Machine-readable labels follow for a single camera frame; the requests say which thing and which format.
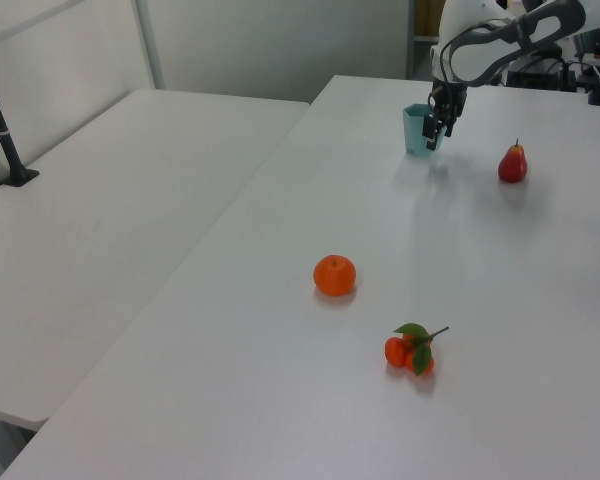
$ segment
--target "blue cup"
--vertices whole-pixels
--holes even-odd
[[[427,139],[422,136],[424,117],[431,113],[431,108],[425,103],[414,103],[402,110],[404,120],[404,145],[407,153],[415,157],[428,157],[432,150],[427,148]],[[440,148],[447,127],[443,127],[438,134],[436,150]]]

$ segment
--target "white desk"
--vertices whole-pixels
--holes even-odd
[[[0,188],[0,419],[52,415],[308,108],[138,91]]]
[[[428,90],[335,78],[4,480],[600,479],[600,108],[485,87],[416,160]],[[409,321],[451,327],[428,380],[386,367]]]

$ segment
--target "shelf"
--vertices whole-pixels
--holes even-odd
[[[440,41],[440,37],[431,37],[428,35],[414,35],[413,41],[419,43],[438,43]]]

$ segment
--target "wooden cabinet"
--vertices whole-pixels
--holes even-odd
[[[445,0],[416,0],[415,35],[437,37]]]

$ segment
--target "orange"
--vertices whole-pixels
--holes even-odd
[[[434,364],[435,362],[433,361],[433,357],[431,357],[431,361],[429,362],[429,365],[427,366],[425,371],[422,372],[422,375],[428,375],[429,373],[433,372]],[[415,373],[413,370],[413,350],[407,351],[407,354],[404,358],[404,365],[410,372]]]
[[[325,295],[339,297],[353,290],[356,283],[356,267],[341,255],[328,255],[313,269],[313,281]]]
[[[405,357],[407,356],[407,347],[401,338],[392,337],[384,344],[384,356],[392,367],[404,367]]]

